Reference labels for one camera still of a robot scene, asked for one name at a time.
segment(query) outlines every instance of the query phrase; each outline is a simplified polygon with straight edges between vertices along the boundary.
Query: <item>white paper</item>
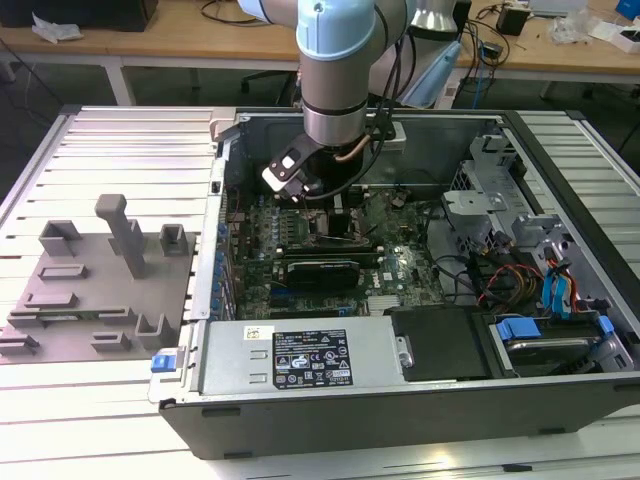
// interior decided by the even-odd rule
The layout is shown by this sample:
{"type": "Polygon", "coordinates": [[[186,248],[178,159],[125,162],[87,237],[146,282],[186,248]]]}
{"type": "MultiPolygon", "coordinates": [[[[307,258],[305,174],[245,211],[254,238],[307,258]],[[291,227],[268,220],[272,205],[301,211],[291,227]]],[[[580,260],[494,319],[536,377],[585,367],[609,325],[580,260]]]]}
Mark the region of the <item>white paper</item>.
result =
{"type": "Polygon", "coordinates": [[[599,40],[604,40],[605,42],[609,42],[614,35],[617,35],[622,31],[624,27],[621,25],[616,25],[615,23],[603,22],[600,20],[596,23],[591,30],[589,30],[589,35],[599,40]]]}
{"type": "Polygon", "coordinates": [[[84,38],[84,35],[80,33],[80,27],[74,24],[58,25],[57,23],[45,22],[41,18],[36,17],[34,13],[33,22],[35,25],[31,27],[31,30],[36,35],[44,38],[48,42],[58,43],[58,41],[64,40],[77,40],[84,38]]]}

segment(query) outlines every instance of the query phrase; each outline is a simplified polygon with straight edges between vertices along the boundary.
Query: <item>wooden table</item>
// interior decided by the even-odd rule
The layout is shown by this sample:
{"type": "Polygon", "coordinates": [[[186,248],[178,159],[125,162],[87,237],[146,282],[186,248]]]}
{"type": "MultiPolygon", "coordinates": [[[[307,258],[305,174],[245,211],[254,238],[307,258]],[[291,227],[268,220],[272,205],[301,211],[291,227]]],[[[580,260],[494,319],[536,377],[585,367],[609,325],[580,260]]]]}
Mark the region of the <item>wooden table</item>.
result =
{"type": "MultiPolygon", "coordinates": [[[[475,19],[477,12],[494,0],[474,0],[470,18],[475,19]]],[[[617,0],[590,0],[589,8],[594,16],[604,21],[629,24],[615,12],[617,0]]],[[[482,22],[495,28],[497,14],[490,14],[482,22]]],[[[590,43],[554,45],[549,35],[552,20],[544,18],[530,19],[519,37],[508,36],[511,53],[507,62],[500,66],[496,78],[514,80],[545,80],[548,82],[585,82],[585,83],[627,83],[640,82],[640,56],[629,55],[608,42],[591,39],[590,43]]],[[[483,26],[479,27],[480,39],[504,46],[504,41],[483,26]]],[[[459,82],[468,72],[471,64],[471,39],[463,37],[465,47],[447,88],[438,101],[438,108],[451,108],[459,82]]]]}
{"type": "MultiPolygon", "coordinates": [[[[53,45],[28,28],[0,27],[0,38],[26,62],[100,65],[105,68],[118,105],[135,104],[123,74],[125,66],[296,70],[298,49],[292,31],[277,27],[240,28],[213,22],[200,15],[200,0],[159,0],[158,9],[142,33],[84,29],[85,38],[53,45]]],[[[471,17],[495,0],[474,0],[471,17]]],[[[612,21],[616,0],[590,0],[595,15],[612,21]]],[[[225,4],[224,18],[242,18],[237,4],[225,4]]],[[[484,21],[495,25],[497,15],[484,21]]],[[[520,37],[509,37],[511,54],[495,73],[497,78],[640,83],[640,57],[627,55],[601,40],[589,45],[553,45],[547,33],[550,20],[527,22],[520,37]]],[[[501,43],[481,27],[482,39],[501,43]]],[[[465,35],[465,45],[470,45],[465,35]]],[[[15,61],[0,50],[0,62],[15,61]]],[[[440,107],[450,107],[471,56],[464,52],[453,72],[440,107]]]]}
{"type": "MultiPolygon", "coordinates": [[[[146,31],[82,29],[82,40],[51,44],[29,28],[2,28],[2,38],[28,63],[100,65],[118,105],[134,105],[126,66],[291,70],[298,68],[298,48],[284,27],[240,28],[203,17],[200,0],[159,0],[146,31]]],[[[223,18],[248,18],[237,4],[222,6],[223,18]]],[[[0,46],[0,62],[15,58],[0,46]]]]}

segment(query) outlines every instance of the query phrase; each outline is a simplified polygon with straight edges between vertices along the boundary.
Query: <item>power cable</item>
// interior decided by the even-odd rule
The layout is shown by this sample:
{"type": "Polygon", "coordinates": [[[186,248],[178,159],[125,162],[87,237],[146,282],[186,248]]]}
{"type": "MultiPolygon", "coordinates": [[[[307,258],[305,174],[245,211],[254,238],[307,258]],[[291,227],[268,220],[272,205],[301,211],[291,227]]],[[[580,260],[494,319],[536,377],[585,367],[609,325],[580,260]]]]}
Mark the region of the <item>power cable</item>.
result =
{"type": "Polygon", "coordinates": [[[627,143],[629,143],[629,140],[631,140],[631,138],[633,137],[633,135],[638,131],[638,129],[640,128],[640,122],[636,123],[633,128],[629,131],[629,133],[627,134],[627,136],[625,137],[625,139],[622,141],[622,143],[620,144],[620,146],[618,147],[618,153],[621,154],[622,150],[624,150],[624,147],[627,146],[627,143]]]}
{"type": "Polygon", "coordinates": [[[221,18],[220,15],[220,0],[211,0],[210,2],[205,3],[200,8],[200,14],[208,18],[209,20],[213,20],[214,22],[224,23],[225,25],[233,25],[236,27],[266,27],[269,24],[265,23],[257,18],[251,18],[249,20],[228,20],[226,18],[221,18]],[[216,5],[218,8],[216,9],[215,14],[211,14],[207,12],[207,8],[211,5],[216,5]]]}
{"type": "Polygon", "coordinates": [[[10,47],[9,45],[7,45],[7,43],[6,43],[2,38],[0,38],[0,43],[2,44],[2,46],[3,46],[3,47],[4,47],[4,48],[5,48],[5,49],[6,49],[6,50],[11,54],[11,55],[13,55],[13,56],[15,57],[15,59],[16,59],[16,60],[18,60],[18,62],[20,62],[20,63],[22,64],[22,66],[23,66],[24,68],[26,68],[26,69],[29,71],[29,73],[30,73],[31,75],[33,75],[33,76],[34,76],[34,78],[35,78],[36,80],[38,80],[38,82],[40,82],[40,84],[44,87],[44,89],[45,89],[47,92],[49,92],[49,95],[51,95],[53,98],[55,98],[56,102],[58,102],[58,105],[60,105],[60,106],[64,105],[64,102],[60,99],[60,97],[59,97],[58,95],[56,95],[56,93],[55,93],[51,88],[49,88],[49,85],[47,85],[47,84],[46,84],[46,83],[45,83],[45,82],[40,78],[40,76],[39,76],[37,73],[35,73],[35,72],[33,71],[33,69],[32,69],[29,65],[27,65],[27,64],[25,63],[25,61],[24,61],[24,60],[22,60],[22,58],[20,58],[20,57],[18,56],[18,54],[17,54],[16,52],[14,52],[14,51],[11,49],[11,47],[10,47]]]}

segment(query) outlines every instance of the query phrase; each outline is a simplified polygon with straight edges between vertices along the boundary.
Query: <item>blue latch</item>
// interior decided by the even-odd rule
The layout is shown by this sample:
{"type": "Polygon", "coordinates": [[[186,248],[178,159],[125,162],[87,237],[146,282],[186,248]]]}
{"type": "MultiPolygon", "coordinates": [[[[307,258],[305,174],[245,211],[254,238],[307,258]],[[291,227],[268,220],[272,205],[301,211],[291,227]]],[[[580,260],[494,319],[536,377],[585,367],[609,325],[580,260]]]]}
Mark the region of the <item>blue latch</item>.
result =
{"type": "Polygon", "coordinates": [[[514,338],[539,338],[542,336],[533,317],[505,318],[496,327],[503,341],[514,338]]]}
{"type": "Polygon", "coordinates": [[[602,332],[605,337],[608,337],[609,335],[615,332],[613,328],[613,324],[611,323],[611,320],[609,320],[609,317],[606,317],[604,315],[601,316],[598,319],[598,323],[600,324],[600,328],[602,329],[602,332]]]}
{"type": "Polygon", "coordinates": [[[169,373],[176,371],[176,355],[154,355],[151,358],[151,373],[169,373]]]}

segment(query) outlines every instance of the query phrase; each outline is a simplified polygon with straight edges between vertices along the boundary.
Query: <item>warning label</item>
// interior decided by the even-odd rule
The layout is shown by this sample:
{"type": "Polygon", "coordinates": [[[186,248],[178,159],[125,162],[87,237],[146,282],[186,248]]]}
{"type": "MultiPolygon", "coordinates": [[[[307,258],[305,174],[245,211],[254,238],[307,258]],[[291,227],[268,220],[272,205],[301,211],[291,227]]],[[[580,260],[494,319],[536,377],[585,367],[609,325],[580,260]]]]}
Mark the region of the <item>warning label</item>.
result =
{"type": "Polygon", "coordinates": [[[273,353],[280,390],[353,385],[346,330],[275,332],[273,353]]]}

